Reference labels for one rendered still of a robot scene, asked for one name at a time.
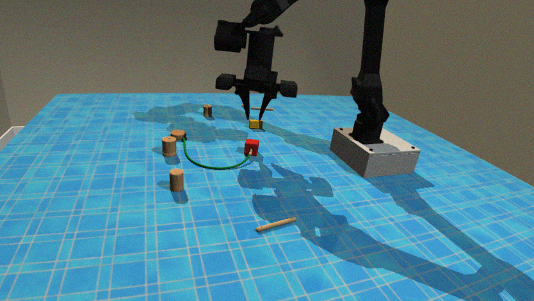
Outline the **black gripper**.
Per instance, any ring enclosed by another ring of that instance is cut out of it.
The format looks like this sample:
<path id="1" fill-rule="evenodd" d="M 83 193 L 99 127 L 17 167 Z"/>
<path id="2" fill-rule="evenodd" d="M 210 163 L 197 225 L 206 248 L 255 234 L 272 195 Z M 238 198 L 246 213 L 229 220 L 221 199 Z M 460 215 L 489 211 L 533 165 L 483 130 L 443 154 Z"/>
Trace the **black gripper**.
<path id="1" fill-rule="evenodd" d="M 249 60 L 255 60 L 254 65 L 262 67 L 264 66 L 264 62 L 266 62 L 270 63 L 271 70 L 272 58 L 273 56 L 253 56 L 248 54 L 247 65 Z M 245 109 L 245 114 L 248 120 L 250 114 L 250 98 L 249 91 L 244 90 L 243 85 L 244 80 L 237 79 L 236 74 L 221 74 L 216 78 L 215 88 L 220 90 L 230 90 L 233 86 L 235 86 L 236 91 L 234 92 L 234 94 L 239 95 L 240 99 L 242 100 Z M 295 81 L 281 80 L 281 83 L 276 83 L 275 88 L 266 87 L 266 92 L 264 93 L 263 102 L 259 113 L 259 121 L 261 120 L 263 113 L 271 99 L 277 98 L 278 92 L 280 92 L 283 97 L 296 98 L 298 86 Z"/>

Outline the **red wooden block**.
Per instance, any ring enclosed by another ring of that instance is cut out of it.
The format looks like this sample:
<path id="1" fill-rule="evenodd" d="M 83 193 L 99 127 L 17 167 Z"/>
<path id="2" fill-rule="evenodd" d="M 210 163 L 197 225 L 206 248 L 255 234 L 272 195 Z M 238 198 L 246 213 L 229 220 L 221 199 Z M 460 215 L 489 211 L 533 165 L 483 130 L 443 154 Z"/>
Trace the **red wooden block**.
<path id="1" fill-rule="evenodd" d="M 248 155 L 250 148 L 253 148 L 251 156 L 257 156 L 259 148 L 259 140 L 248 139 L 245 142 L 244 155 Z"/>

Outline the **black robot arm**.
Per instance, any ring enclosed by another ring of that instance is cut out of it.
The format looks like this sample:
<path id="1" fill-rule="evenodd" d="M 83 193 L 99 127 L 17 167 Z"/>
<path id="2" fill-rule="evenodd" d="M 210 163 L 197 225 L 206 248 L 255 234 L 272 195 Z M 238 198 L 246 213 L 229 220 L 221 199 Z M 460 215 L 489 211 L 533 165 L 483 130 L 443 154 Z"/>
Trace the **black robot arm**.
<path id="1" fill-rule="evenodd" d="M 255 0 L 251 5 L 250 13 L 242 22 L 219 20 L 214 35 L 214 49 L 240 53 L 241 48 L 246 48 L 247 33 L 249 33 L 249 55 L 273 56 L 275 36 L 283 36 L 279 27 L 260 27 L 259 31 L 245 30 L 245 28 L 273 22 L 297 1 Z M 384 142 L 380 139 L 380 135 L 383 123 L 389 117 L 389 113 L 382 104 L 383 95 L 380 80 L 385 8 L 388 1 L 364 0 L 366 12 L 361 69 L 357 77 L 352 77 L 352 89 L 350 90 L 360 113 L 357 115 L 352 133 L 348 133 L 364 145 Z M 270 63 L 264 62 L 263 67 L 254 65 L 254 63 L 255 60 L 248 61 L 243 77 L 243 89 L 263 94 L 266 92 L 266 87 L 275 88 L 278 72 L 270 70 Z"/>

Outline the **yellow-brown block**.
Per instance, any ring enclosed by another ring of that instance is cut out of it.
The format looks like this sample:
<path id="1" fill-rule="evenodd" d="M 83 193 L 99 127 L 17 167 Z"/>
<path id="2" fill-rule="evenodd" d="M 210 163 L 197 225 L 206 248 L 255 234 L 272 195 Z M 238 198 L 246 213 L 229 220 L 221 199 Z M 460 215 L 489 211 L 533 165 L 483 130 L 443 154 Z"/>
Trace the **yellow-brown block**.
<path id="1" fill-rule="evenodd" d="M 249 120 L 249 128 L 250 129 L 262 129 L 263 128 L 263 121 L 262 120 Z"/>

